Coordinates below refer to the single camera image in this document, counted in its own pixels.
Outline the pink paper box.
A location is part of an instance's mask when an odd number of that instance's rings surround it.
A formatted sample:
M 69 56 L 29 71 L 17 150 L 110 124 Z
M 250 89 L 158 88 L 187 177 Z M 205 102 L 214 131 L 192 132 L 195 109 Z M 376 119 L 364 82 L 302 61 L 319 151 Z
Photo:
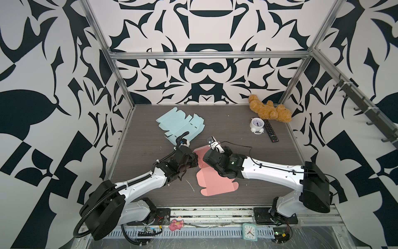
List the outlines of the pink paper box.
M 220 176 L 215 169 L 203 161 L 203 156 L 208 150 L 210 150 L 209 146 L 202 146 L 193 151 L 198 156 L 200 170 L 197 173 L 197 182 L 203 188 L 201 194 L 208 197 L 236 191 L 239 187 L 238 182 Z

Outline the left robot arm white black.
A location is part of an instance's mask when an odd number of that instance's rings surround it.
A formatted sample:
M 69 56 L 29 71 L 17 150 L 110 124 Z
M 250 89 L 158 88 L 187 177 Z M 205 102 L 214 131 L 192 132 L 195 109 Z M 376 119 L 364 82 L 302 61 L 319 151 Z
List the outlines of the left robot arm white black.
M 103 181 L 80 209 L 80 221 L 73 231 L 74 238 L 91 235 L 100 240 L 116 226 L 144 221 L 156 207 L 143 199 L 146 193 L 162 188 L 198 166 L 198 155 L 181 146 L 161 160 L 149 172 L 125 182 Z

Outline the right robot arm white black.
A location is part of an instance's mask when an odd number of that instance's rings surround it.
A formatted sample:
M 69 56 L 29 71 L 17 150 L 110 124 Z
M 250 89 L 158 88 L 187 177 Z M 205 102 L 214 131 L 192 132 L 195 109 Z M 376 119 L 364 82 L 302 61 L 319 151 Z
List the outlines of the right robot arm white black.
M 330 181 L 316 164 L 280 165 L 233 153 L 229 147 L 209 149 L 203 161 L 222 177 L 256 179 L 282 185 L 292 192 L 276 197 L 270 210 L 273 217 L 290 218 L 311 210 L 329 213 L 333 194 Z

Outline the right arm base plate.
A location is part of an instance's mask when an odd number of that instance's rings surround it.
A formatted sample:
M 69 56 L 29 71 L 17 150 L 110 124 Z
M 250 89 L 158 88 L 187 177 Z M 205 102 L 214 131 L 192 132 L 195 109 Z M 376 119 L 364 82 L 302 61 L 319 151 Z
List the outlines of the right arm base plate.
M 272 207 L 254 207 L 254 218 L 255 222 L 259 225 L 287 225 L 298 224 L 298 218 L 296 214 L 293 214 L 291 217 L 285 217 L 279 214 L 276 209 Z

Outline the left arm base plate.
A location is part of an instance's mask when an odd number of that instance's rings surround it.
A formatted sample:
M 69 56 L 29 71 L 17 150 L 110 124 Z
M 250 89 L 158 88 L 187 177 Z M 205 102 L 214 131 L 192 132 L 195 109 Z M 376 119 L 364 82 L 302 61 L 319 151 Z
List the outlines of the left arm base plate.
M 147 217 L 143 221 L 135 221 L 127 223 L 128 226 L 141 226 L 141 225 L 156 225 L 158 220 L 162 218 L 162 220 L 169 220 L 171 214 L 170 208 L 160 208 L 151 210 Z

